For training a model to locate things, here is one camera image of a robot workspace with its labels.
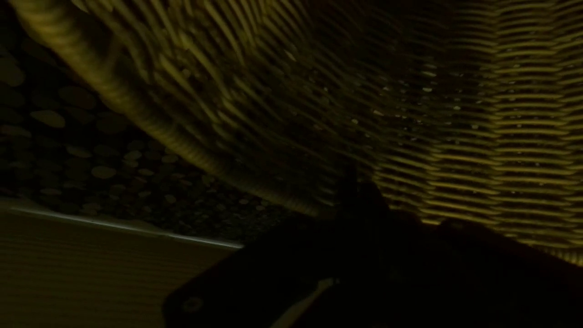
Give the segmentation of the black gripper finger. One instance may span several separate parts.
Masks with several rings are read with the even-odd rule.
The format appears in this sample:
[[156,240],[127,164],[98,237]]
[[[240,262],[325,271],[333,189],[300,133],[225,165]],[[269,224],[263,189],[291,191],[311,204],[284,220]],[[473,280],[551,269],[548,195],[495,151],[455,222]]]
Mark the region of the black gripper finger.
[[165,328],[583,328],[570,262],[471,222],[426,226],[347,173],[329,216],[289,218],[183,282]]

